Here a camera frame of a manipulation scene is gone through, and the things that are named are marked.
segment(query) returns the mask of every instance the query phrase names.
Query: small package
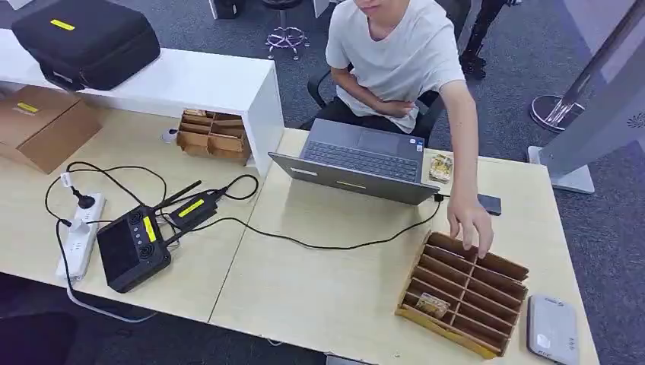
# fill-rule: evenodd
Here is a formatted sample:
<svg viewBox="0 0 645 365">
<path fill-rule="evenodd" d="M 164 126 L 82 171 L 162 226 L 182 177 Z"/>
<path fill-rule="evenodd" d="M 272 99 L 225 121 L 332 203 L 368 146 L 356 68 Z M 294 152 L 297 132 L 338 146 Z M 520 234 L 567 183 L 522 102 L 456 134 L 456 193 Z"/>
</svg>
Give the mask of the small package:
<svg viewBox="0 0 645 365">
<path fill-rule="evenodd" d="M 430 160 L 430 180 L 448 183 L 453 174 L 453 159 L 443 154 L 436 154 Z"/>
<path fill-rule="evenodd" d="M 415 308 L 426 312 L 434 318 L 441 319 L 450 308 L 450 303 L 428 293 L 422 293 Z"/>
</svg>

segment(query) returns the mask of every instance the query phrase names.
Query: young man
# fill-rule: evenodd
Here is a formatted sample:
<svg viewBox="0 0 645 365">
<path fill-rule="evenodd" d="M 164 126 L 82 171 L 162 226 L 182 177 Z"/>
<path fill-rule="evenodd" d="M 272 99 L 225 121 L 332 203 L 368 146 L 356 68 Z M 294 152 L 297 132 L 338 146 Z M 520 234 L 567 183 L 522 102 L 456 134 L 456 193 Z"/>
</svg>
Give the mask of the young man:
<svg viewBox="0 0 645 365">
<path fill-rule="evenodd" d="M 428 90 L 439 93 L 455 159 L 450 234 L 461 229 L 469 249 L 477 230 L 483 257 L 493 231 L 477 199 L 477 109 L 444 9 L 434 0 L 345 0 L 332 15 L 326 56 L 338 96 L 318 118 L 428 138 L 416 125 L 414 100 Z"/>
</svg>

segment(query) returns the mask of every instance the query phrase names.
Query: chair armrest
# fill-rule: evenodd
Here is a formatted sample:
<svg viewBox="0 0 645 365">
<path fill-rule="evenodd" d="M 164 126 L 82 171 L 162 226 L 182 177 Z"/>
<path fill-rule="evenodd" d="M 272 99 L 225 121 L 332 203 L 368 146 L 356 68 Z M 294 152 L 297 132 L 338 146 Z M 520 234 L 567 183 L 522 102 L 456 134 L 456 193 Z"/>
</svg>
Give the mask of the chair armrest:
<svg viewBox="0 0 645 365">
<path fill-rule="evenodd" d="M 432 91 L 432 90 L 428 90 L 428 91 L 424 92 L 418 98 L 418 100 L 421 101 L 425 106 L 427 106 L 429 108 L 429 107 L 432 106 L 432 104 L 434 103 L 434 101 L 437 98 L 439 98 L 439 93 L 437 93 L 435 91 Z"/>
<path fill-rule="evenodd" d="M 309 81 L 307 82 L 307 90 L 309 91 L 309 95 L 316 101 L 316 103 L 320 106 L 320 109 L 324 108 L 327 106 L 327 103 L 323 100 L 323 97 L 320 96 L 320 84 L 325 80 L 327 75 L 329 75 L 330 70 L 327 68 L 325 71 L 321 71 L 313 75 L 312 77 L 309 78 Z"/>
</svg>

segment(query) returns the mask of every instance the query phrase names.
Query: black cable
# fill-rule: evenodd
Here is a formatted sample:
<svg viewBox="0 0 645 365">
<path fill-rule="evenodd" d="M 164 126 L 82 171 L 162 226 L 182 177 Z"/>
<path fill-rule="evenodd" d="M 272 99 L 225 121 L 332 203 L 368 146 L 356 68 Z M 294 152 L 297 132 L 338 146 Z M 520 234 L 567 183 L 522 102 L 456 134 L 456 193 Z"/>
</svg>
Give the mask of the black cable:
<svg viewBox="0 0 645 365">
<path fill-rule="evenodd" d="M 89 167 L 92 167 L 92 168 L 93 168 L 93 169 L 95 169 L 95 170 L 89 170 L 89 169 L 77 169 L 77 170 L 71 170 L 71 168 L 72 168 L 74 165 L 77 165 L 77 164 L 82 164 L 82 165 L 85 165 L 85 166 L 89 166 Z M 134 193 L 132 193 L 132 192 L 131 192 L 130 190 L 128 190 L 125 186 L 123 186 L 120 182 L 118 182 L 116 179 L 114 179 L 110 174 L 108 174 L 108 172 L 109 172 L 109 171 L 114 171 L 114 170 L 119 170 L 119 169 L 128 169 L 128 168 L 145 170 L 145 171 L 148 171 L 149 173 L 151 173 L 151 174 L 155 175 L 156 177 L 158 177 L 158 178 L 161 180 L 161 182 L 164 184 L 164 197 L 163 197 L 162 201 L 166 199 L 166 194 L 167 194 L 167 184 L 166 184 L 165 179 L 164 179 L 163 177 L 161 177 L 161 175 L 159 175 L 159 174 L 155 173 L 154 171 L 152 171 L 152 170 L 150 170 L 150 169 L 148 169 L 148 168 L 146 168 L 146 167 L 140 167 L 140 166 L 119 166 L 119 167 L 112 167 L 112 168 L 109 168 L 109 169 L 105 169 L 105 170 L 103 170 L 103 169 L 100 169 L 99 167 L 94 166 L 94 165 L 93 165 L 93 164 L 91 164 L 91 163 L 86 163 L 86 162 L 84 162 L 84 161 L 76 161 L 76 162 L 72 162 L 72 163 L 70 163 L 70 164 L 68 165 L 68 167 L 67 167 L 67 171 L 68 171 L 68 172 L 70 172 L 70 173 L 77 172 L 77 171 L 94 171 L 94 172 L 102 173 L 103 175 L 107 176 L 107 178 L 108 178 L 108 179 L 112 180 L 112 181 L 113 181 L 113 182 L 114 182 L 114 183 L 115 183 L 119 188 L 121 188 L 124 192 L 126 192 L 126 193 L 130 194 L 130 195 L 131 195 L 131 197 L 133 197 L 133 198 L 134 198 L 134 200 L 136 200 L 140 205 L 145 205 L 145 204 L 144 204 L 144 203 L 143 203 L 139 198 L 137 198 L 137 197 L 136 197 L 136 195 L 134 195 Z M 247 194 L 247 195 L 242 196 L 242 197 L 236 197 L 236 196 L 228 195 L 228 194 L 227 194 L 228 189 L 229 189 L 231 186 L 233 186 L 235 183 L 237 183 L 238 181 L 240 181 L 241 179 L 244 179 L 244 178 L 250 178 L 250 179 L 252 179 L 252 180 L 255 182 L 255 186 L 254 186 L 254 188 L 253 188 L 253 191 L 252 191 L 250 194 Z M 56 224 L 56 236 L 59 238 L 59 245 L 60 245 L 60 247 L 61 247 L 61 250 L 63 250 L 63 248 L 62 248 L 62 242 L 61 242 L 61 240 L 60 240 L 59 225 L 60 225 L 61 223 L 64 223 L 64 224 L 66 224 L 66 225 L 67 225 L 67 224 L 69 223 L 69 221 L 67 221 L 67 220 L 63 220 L 63 219 L 61 219 L 60 217 L 58 217 L 57 215 L 55 215 L 53 212 L 51 212 L 51 211 L 50 211 L 49 206 L 48 206 L 48 197 L 49 197 L 49 192 L 51 191 L 52 187 L 54 186 L 54 184 L 56 184 L 56 182 L 57 182 L 58 180 L 60 180 L 60 177 L 56 178 L 56 179 L 54 180 L 54 182 L 52 182 L 52 184 L 51 184 L 51 185 L 49 186 L 49 188 L 47 189 L 47 192 L 46 192 L 46 194 L 45 194 L 45 208 L 46 208 L 46 210 L 47 210 L 47 211 L 48 211 L 52 216 L 54 216 L 54 217 L 56 217 L 56 218 L 58 219 L 58 222 L 57 222 L 57 224 Z M 228 185 L 226 185 L 226 186 L 225 186 L 224 188 L 222 188 L 221 190 L 224 190 L 224 194 L 222 194 L 222 195 L 223 195 L 223 196 L 226 196 L 227 198 L 231 198 L 231 199 L 233 199 L 233 200 L 246 200 L 246 199 L 251 198 L 252 196 L 254 196 L 254 195 L 258 192 L 258 189 L 259 189 L 259 181 L 258 181 L 258 179 L 257 179 L 254 175 L 250 175 L 250 174 L 243 174 L 243 175 L 240 175 L 240 176 L 236 177 L 235 179 L 233 179 L 233 181 L 229 182 L 229 184 L 228 184 Z M 202 191 L 202 192 L 198 192 L 198 193 L 196 193 L 196 194 L 192 194 L 192 195 L 188 195 L 188 196 L 186 196 L 186 197 L 179 198 L 179 199 L 175 200 L 175 201 L 173 202 L 173 204 L 175 205 L 175 204 L 177 204 L 177 203 L 184 202 L 185 200 L 189 200 L 189 199 L 191 199 L 191 198 L 194 198 L 194 197 L 196 197 L 197 195 L 203 194 L 204 192 L 217 193 L 217 192 L 220 192 L 221 190 L 217 190 L 217 189 L 208 189 L 208 190 L 205 190 L 205 191 Z M 263 232 L 263 231 L 261 231 L 261 230 L 258 230 L 258 229 L 256 229 L 256 228 L 254 228 L 254 227 L 251 227 L 250 225 L 248 225 L 248 224 L 247 224 L 247 223 L 245 223 L 244 221 L 242 221 L 242 220 L 240 220 L 240 219 L 238 219 L 238 218 L 235 218 L 235 217 L 223 217 L 223 218 L 217 219 L 216 221 L 213 221 L 213 222 L 211 222 L 211 223 L 209 223 L 209 224 L 206 224 L 205 226 L 197 227 L 197 228 L 193 228 L 193 229 L 191 229 L 189 232 L 197 232 L 197 231 L 200 231 L 200 230 L 205 230 L 206 228 L 212 227 L 212 226 L 214 226 L 215 224 L 220 223 L 220 222 L 223 222 L 223 221 L 236 221 L 237 223 L 242 224 L 244 227 L 246 227 L 246 228 L 248 228 L 248 229 L 252 230 L 253 232 L 255 232 L 255 233 L 257 233 L 257 234 L 261 234 L 261 235 L 263 235 L 263 236 L 268 236 L 268 237 L 272 237 L 272 238 L 278 238 L 278 239 L 282 239 L 282 240 L 288 240 L 288 241 L 291 241 L 291 242 L 296 243 L 296 244 L 298 244 L 298 245 L 301 245 L 301 246 L 303 246 L 303 247 L 306 247 L 306 248 L 308 248 L 308 249 L 324 249 L 324 250 L 343 250 L 343 251 L 346 251 L 346 250 L 350 250 L 350 249 L 358 249 L 358 248 L 361 248 L 361 247 L 372 246 L 372 245 L 376 245 L 376 244 L 379 244 L 379 243 L 387 243 L 387 242 L 393 241 L 393 240 L 395 240 L 397 237 L 399 237 L 401 234 L 403 234 L 404 232 L 407 232 L 408 230 L 411 230 L 411 229 L 413 229 L 413 228 L 415 228 L 415 227 L 421 226 L 422 224 L 426 224 L 428 221 L 430 221 L 432 218 L 434 218 L 434 217 L 437 215 L 437 212 L 439 211 L 439 208 L 440 208 L 440 206 L 441 206 L 441 202 L 442 202 L 442 201 L 443 201 L 443 199 L 444 199 L 444 198 L 446 198 L 446 197 L 447 197 L 447 195 L 435 195 L 435 201 L 437 202 L 437 209 L 435 209 L 434 213 L 433 213 L 429 218 L 427 218 L 427 219 L 425 219 L 425 220 L 423 220 L 423 221 L 417 222 L 417 223 L 415 223 L 415 224 L 412 224 L 411 226 L 408 226 L 408 227 L 406 227 L 406 228 L 403 228 L 402 230 L 400 230 L 398 233 L 396 233 L 394 236 L 390 237 L 389 239 L 386 239 L 386 240 L 370 241 L 370 242 L 361 243 L 361 244 L 358 244 L 358 245 L 355 245 L 355 246 L 346 246 L 346 247 L 343 247 L 343 246 L 315 246 L 315 245 L 310 245 L 310 244 L 308 244 L 308 243 L 304 243 L 304 242 L 302 242 L 302 241 L 300 241 L 300 240 L 296 240 L 296 239 L 295 239 L 295 238 L 293 238 L 293 237 L 284 236 L 284 235 L 281 235 L 281 234 L 275 234 L 275 233 Z M 169 217 L 169 216 L 168 216 L 168 214 L 163 213 L 163 210 L 162 210 L 162 209 L 160 209 L 160 210 L 159 210 L 159 212 L 160 212 L 160 213 L 159 213 L 159 214 L 156 214 L 156 215 L 155 215 L 155 217 L 161 217 L 162 219 L 164 219 L 164 220 L 166 221 L 166 223 L 168 223 L 168 224 L 170 225 L 170 227 L 172 228 L 172 230 L 173 230 L 173 234 L 176 234 L 176 228 L 177 228 L 177 227 L 176 227 L 176 226 L 172 223 L 172 221 L 168 218 L 168 217 Z M 91 223 L 99 223 L 99 222 L 111 222 L 111 221 L 91 221 L 91 222 L 86 222 L 86 223 L 91 224 Z M 67 259 L 66 259 L 66 257 L 65 257 L 65 253 L 63 253 L 63 258 L 64 258 L 64 261 L 65 261 L 65 268 L 66 268 L 66 270 L 67 270 L 67 264 L 66 264 Z M 68 275 L 68 283 L 69 283 L 69 284 L 70 284 L 70 286 L 71 286 L 71 281 L 69 280 L 69 275 Z"/>
<path fill-rule="evenodd" d="M 62 248 L 62 238 L 60 237 L 60 224 L 63 223 L 62 219 L 56 221 L 56 239 L 59 241 L 59 248 L 61 249 L 62 262 L 65 264 L 65 277 L 67 278 L 67 285 L 69 290 L 74 290 L 74 287 L 71 285 L 71 278 L 69 277 L 69 265 L 67 263 L 67 256 L 65 255 L 65 249 Z"/>
<path fill-rule="evenodd" d="M 253 188 L 253 191 L 252 191 L 251 193 L 249 193 L 249 194 L 247 194 L 247 195 L 245 195 L 245 196 L 241 196 L 241 197 L 236 197 L 236 196 L 228 195 L 228 194 L 226 193 L 226 191 L 227 191 L 231 186 L 235 185 L 235 183 L 237 183 L 237 182 L 238 182 L 238 181 L 240 181 L 241 179 L 244 179 L 245 177 L 248 177 L 248 178 L 252 179 L 252 180 L 253 180 L 253 182 L 255 182 L 255 184 L 256 184 L 256 187 L 255 187 L 255 188 Z M 225 188 L 226 190 L 224 191 L 224 196 L 225 196 L 225 197 L 227 197 L 227 198 L 231 198 L 231 199 L 233 199 L 233 200 L 247 200 L 248 198 L 250 198 L 250 197 L 254 196 L 254 195 L 258 192 L 259 187 L 260 187 L 260 182 L 258 181 L 258 178 L 257 178 L 257 177 L 255 177 L 255 176 L 253 176 L 253 175 L 249 175 L 248 173 L 245 173 L 244 175 L 239 175 L 238 177 L 236 177 L 235 179 L 233 179 L 233 181 L 229 182 L 229 184 L 228 184 L 228 185 L 226 185 L 226 188 Z"/>
<path fill-rule="evenodd" d="M 135 195 L 133 192 L 128 190 L 128 188 L 123 186 L 120 182 L 116 181 L 116 179 L 113 178 L 112 175 L 108 174 L 105 170 L 103 170 L 103 169 L 101 169 L 99 167 L 96 167 L 93 164 L 85 162 L 85 161 L 74 161 L 74 162 L 70 163 L 69 165 L 67 165 L 66 171 L 70 172 L 71 167 L 73 167 L 74 165 L 85 165 L 85 166 L 92 167 L 93 169 L 96 169 L 96 171 L 98 171 L 99 173 L 102 173 L 103 175 L 105 175 L 105 177 L 107 177 L 108 179 L 112 180 L 112 182 L 115 183 L 119 188 L 121 188 L 121 190 L 123 190 L 124 192 L 128 193 L 134 200 L 137 201 L 137 203 L 139 203 L 140 205 L 145 205 L 144 202 L 141 201 L 141 199 L 137 198 L 137 195 Z"/>
<path fill-rule="evenodd" d="M 199 227 L 199 228 L 195 228 L 195 229 L 193 229 L 193 230 L 190 230 L 190 232 L 197 232 L 197 231 L 199 231 L 199 230 L 205 230 L 206 228 L 212 227 L 212 226 L 214 226 L 215 224 L 220 223 L 220 222 L 223 222 L 223 221 L 236 221 L 237 223 L 242 224 L 244 227 L 246 227 L 246 228 L 248 228 L 248 229 L 252 230 L 253 232 L 255 232 L 255 233 L 257 233 L 257 234 L 261 234 L 261 235 L 263 235 L 263 236 L 272 237 L 272 238 L 279 238 L 279 239 L 281 239 L 281 240 L 291 241 L 291 242 L 293 242 L 293 243 L 297 243 L 298 245 L 301 245 L 301 246 L 306 247 L 306 248 L 308 248 L 308 249 L 325 249 L 325 250 L 348 251 L 348 250 L 350 250 L 350 249 L 360 249 L 361 247 L 372 246 L 372 245 L 376 245 L 376 244 L 379 244 L 379 243 L 386 243 L 386 242 L 393 241 L 393 240 L 395 240 L 398 236 L 401 236 L 403 233 L 405 233 L 405 232 L 407 232 L 407 231 L 411 230 L 412 228 L 415 228 L 415 227 L 421 226 L 422 224 L 426 224 L 426 223 L 427 223 L 427 222 L 429 222 L 432 218 L 434 218 L 434 216 L 435 216 L 435 215 L 437 215 L 437 212 L 439 211 L 439 207 L 441 207 L 441 201 L 442 201 L 442 200 L 443 200 L 443 197 L 441 198 L 441 200 L 439 200 L 439 201 L 437 202 L 437 209 L 435 209 L 435 210 L 434 210 L 434 213 L 433 213 L 429 218 L 424 219 L 424 220 L 422 220 L 422 221 L 420 221 L 420 222 L 417 222 L 417 223 L 415 223 L 415 224 L 412 224 L 411 226 L 407 226 L 406 228 L 403 228 L 403 229 L 402 229 L 402 230 L 400 230 L 397 234 L 395 234 L 394 236 L 392 236 L 392 237 L 388 238 L 387 240 L 370 241 L 370 242 L 361 243 L 361 244 L 358 244 L 358 245 L 355 245 L 355 246 L 346 246 L 346 247 L 343 247 L 343 246 L 314 246 L 314 245 L 310 245 L 310 244 L 308 244 L 308 243 L 304 243 L 304 242 L 302 242 L 302 241 L 300 241 L 300 240 L 296 240 L 296 239 L 295 239 L 295 238 L 293 238 L 293 237 L 283 236 L 283 235 L 281 235 L 281 234 L 275 234 L 275 233 L 263 232 L 263 231 L 261 231 L 261 230 L 258 230 L 258 229 L 256 229 L 256 228 L 251 227 L 251 226 L 250 226 L 250 225 L 248 225 L 247 223 L 245 223 L 245 222 L 243 222 L 243 221 L 241 221 L 241 220 L 239 220 L 239 219 L 237 219 L 237 218 L 235 218 L 235 217 L 224 217 L 224 218 L 220 218 L 220 219 L 217 219 L 216 221 L 213 221 L 213 222 L 211 222 L 211 223 L 209 223 L 209 224 L 206 224 L 206 225 L 205 225 L 205 226 L 203 226 L 203 227 Z"/>
<path fill-rule="evenodd" d="M 104 170 L 104 169 L 100 169 L 100 168 L 98 168 L 98 167 L 95 167 L 95 168 L 97 168 L 98 170 L 92 170 L 92 169 L 76 169 L 76 170 L 70 170 L 70 171 L 68 171 L 68 172 L 69 172 L 69 173 L 77 173 L 77 172 L 88 172 L 88 171 L 89 171 L 89 172 L 95 172 L 95 173 L 97 173 L 97 172 L 98 172 L 98 173 L 106 174 L 106 173 L 108 173 L 108 172 L 110 172 L 110 171 L 123 170 L 123 169 L 137 169 L 137 170 L 144 170 L 144 171 L 147 171 L 147 172 L 151 173 L 152 175 L 156 176 L 157 178 L 159 178 L 159 180 L 161 180 L 161 183 L 163 183 L 163 184 L 164 184 L 164 197 L 162 198 L 162 200 L 165 200 L 165 199 L 166 199 L 166 194 L 167 194 L 167 191 L 168 191 L 168 184 L 166 183 L 166 180 L 165 180 L 163 177 L 161 177 L 161 175 L 159 175 L 158 173 L 155 173 L 153 170 L 150 170 L 150 169 L 148 169 L 147 167 L 143 167 L 143 166 L 136 166 L 136 165 L 125 165 L 125 166 L 110 167 L 109 169 L 105 169 L 105 170 Z M 45 192 L 45 209 L 46 209 L 46 210 L 47 210 L 47 212 L 48 212 L 49 214 L 51 214 L 53 217 L 55 217 L 55 218 L 56 218 L 56 219 L 58 219 L 58 220 L 61 220 L 62 218 L 60 218 L 58 215 L 54 214 L 54 213 L 51 211 L 51 209 L 49 209 L 49 193 L 51 192 L 51 190 L 52 190 L 53 186 L 54 186 L 54 185 L 55 185 L 59 180 L 60 180 L 60 176 L 56 177 L 56 178 L 54 179 L 54 181 L 53 181 L 51 184 L 49 184 L 49 187 L 47 188 L 47 191 Z"/>
</svg>

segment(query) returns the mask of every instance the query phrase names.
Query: cardboard organizer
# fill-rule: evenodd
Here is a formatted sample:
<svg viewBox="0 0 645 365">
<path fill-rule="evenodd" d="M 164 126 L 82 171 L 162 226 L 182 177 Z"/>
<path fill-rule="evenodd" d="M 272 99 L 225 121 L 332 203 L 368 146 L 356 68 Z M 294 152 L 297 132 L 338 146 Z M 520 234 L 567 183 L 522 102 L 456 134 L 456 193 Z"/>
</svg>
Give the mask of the cardboard organizer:
<svg viewBox="0 0 645 365">
<path fill-rule="evenodd" d="M 177 145 L 187 154 L 199 157 L 240 159 L 245 163 L 251 155 L 239 116 L 205 110 L 184 111 Z"/>
<path fill-rule="evenodd" d="M 486 359 L 507 349 L 527 289 L 529 270 L 441 233 L 430 234 L 414 261 L 396 315 L 435 331 Z M 448 303 L 440 319 L 424 310 L 422 297 Z"/>
</svg>

